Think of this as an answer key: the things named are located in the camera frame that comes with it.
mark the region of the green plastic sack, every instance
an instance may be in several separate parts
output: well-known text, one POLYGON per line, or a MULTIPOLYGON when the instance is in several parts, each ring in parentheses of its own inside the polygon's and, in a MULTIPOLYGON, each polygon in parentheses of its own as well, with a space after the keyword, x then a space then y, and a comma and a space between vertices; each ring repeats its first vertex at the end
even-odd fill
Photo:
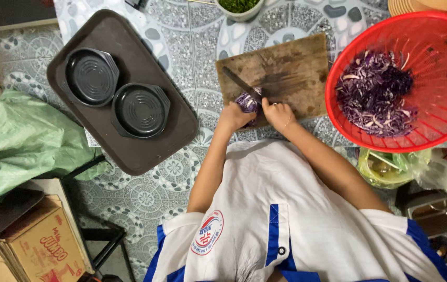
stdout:
POLYGON ((57 109, 14 90, 0 97, 0 196, 42 174, 64 176, 97 155, 84 129, 57 109))
POLYGON ((372 186, 396 189, 412 181, 415 175, 413 170, 427 166, 430 158, 430 149, 403 154, 388 154, 361 147, 357 169, 372 186))

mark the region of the hand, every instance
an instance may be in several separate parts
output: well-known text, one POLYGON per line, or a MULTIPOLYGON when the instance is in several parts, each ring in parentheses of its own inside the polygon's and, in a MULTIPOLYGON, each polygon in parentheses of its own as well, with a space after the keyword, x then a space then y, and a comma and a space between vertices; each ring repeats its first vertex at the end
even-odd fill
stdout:
POLYGON ((216 128, 220 128, 227 133, 232 133, 243 127, 252 119, 256 119, 256 117, 256 113, 244 113, 241 111, 241 107, 239 107, 238 104, 231 101, 228 106, 223 108, 216 128))
POLYGON ((295 115, 287 104, 269 105, 267 98, 262 99, 262 108, 267 121, 280 133, 283 134, 287 125, 297 122, 295 115))

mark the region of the chopped green herb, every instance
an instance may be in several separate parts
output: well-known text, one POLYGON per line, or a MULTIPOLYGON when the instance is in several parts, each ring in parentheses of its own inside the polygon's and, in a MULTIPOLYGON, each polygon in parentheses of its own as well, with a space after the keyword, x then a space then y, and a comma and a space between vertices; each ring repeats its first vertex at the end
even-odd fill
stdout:
POLYGON ((244 13, 252 9, 260 0, 219 0, 219 4, 231 13, 244 13))

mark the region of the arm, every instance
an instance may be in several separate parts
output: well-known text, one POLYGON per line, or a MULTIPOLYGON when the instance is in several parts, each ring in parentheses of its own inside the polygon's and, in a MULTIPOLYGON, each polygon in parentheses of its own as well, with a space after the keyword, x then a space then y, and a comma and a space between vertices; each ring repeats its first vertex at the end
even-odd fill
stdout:
POLYGON ((357 209, 391 212, 355 167, 296 122, 290 106, 269 105, 266 98, 262 100, 262 106, 269 123, 302 152, 317 176, 330 190, 357 209))
POLYGON ((222 182, 227 144, 232 133, 256 117, 255 113, 243 113, 239 105, 234 102, 230 102, 229 106, 222 110, 208 153, 190 191, 187 213, 206 213, 213 201, 216 189, 222 182))

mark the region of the knife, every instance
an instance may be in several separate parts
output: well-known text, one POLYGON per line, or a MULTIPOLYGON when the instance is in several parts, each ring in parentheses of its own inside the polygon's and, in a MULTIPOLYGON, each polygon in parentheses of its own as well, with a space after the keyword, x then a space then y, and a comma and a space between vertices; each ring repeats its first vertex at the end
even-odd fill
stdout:
POLYGON ((235 84, 243 88, 253 99, 258 101, 258 104, 262 105, 262 95, 260 95, 253 87, 249 86, 246 82, 239 78, 230 68, 223 67, 223 73, 225 73, 235 84))

